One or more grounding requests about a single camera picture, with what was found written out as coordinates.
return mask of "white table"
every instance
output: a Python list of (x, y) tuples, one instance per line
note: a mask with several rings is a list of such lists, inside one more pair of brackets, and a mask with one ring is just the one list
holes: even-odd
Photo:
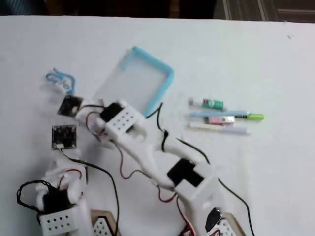
[[(68, 72), (77, 79), (76, 94), (92, 96), (134, 45), (175, 70), (161, 123), (209, 155), (220, 178), (248, 201), (256, 235), (313, 235), (315, 25), (12, 16), (0, 17), (0, 32), (2, 235), (40, 235), (35, 213), (17, 205), (16, 190), (41, 178), (57, 155), (51, 151), (51, 125), (73, 123), (56, 115), (59, 105), (50, 101), (45, 74), (53, 67)], [(248, 137), (188, 131), (186, 99), (199, 94), (224, 100), (230, 109), (263, 113), (266, 119), (239, 122), (251, 128)], [(176, 235), (183, 226), (176, 204), (159, 202), (157, 190), (140, 175), (122, 180), (118, 152), (95, 147), (83, 127), (78, 132), (84, 157), (108, 169), (117, 182), (122, 234)], [(170, 162), (165, 158), (161, 165)], [(126, 157), (124, 172), (135, 168)], [(222, 192), (227, 210), (251, 235), (245, 206)], [(90, 171), (86, 195), (91, 208), (116, 216), (104, 173)], [(29, 188), (23, 200), (34, 199)]]

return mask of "marker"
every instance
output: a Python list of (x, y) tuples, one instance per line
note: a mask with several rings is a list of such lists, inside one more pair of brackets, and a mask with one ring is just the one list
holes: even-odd
[(218, 100), (212, 100), (208, 98), (189, 98), (188, 104), (191, 106), (203, 107), (203, 108), (210, 108), (216, 110), (227, 110), (224, 106), (224, 103)]
[(235, 117), (209, 117), (208, 123), (209, 124), (216, 124), (216, 125), (225, 125), (225, 124), (233, 124), (235, 122)]
[(246, 127), (236, 127), (233, 125), (227, 126), (219, 126), (212, 124), (203, 124), (197, 122), (190, 122), (188, 124), (189, 128), (197, 128), (197, 129), (207, 129), (210, 131), (216, 131), (220, 133), (235, 133), (235, 134), (250, 134)]
[(263, 120), (265, 119), (265, 115), (263, 114), (253, 114), (250, 113), (247, 116), (235, 116), (236, 118), (244, 118), (244, 119), (250, 119), (250, 120)]
[(224, 117), (224, 116), (248, 116), (248, 111), (225, 111), (225, 112), (190, 112), (190, 117)]

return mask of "dark background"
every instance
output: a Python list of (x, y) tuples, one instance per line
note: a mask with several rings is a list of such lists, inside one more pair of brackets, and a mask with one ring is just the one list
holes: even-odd
[(315, 22), (315, 0), (0, 0), (0, 15)]

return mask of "green marker cap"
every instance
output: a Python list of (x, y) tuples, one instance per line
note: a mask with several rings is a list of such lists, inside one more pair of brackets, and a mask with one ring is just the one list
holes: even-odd
[(263, 119), (265, 119), (265, 115), (263, 115), (263, 114), (249, 114), (249, 115), (247, 115), (247, 119), (263, 120)]

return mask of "black sensor module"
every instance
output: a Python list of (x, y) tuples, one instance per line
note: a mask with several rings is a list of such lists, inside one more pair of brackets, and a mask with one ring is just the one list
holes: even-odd
[(51, 128), (51, 149), (77, 148), (77, 126), (60, 125)]
[(82, 104), (82, 97), (75, 97), (72, 95), (66, 95), (64, 100), (57, 112), (58, 115), (63, 115), (67, 117), (75, 117), (78, 113), (80, 106)]

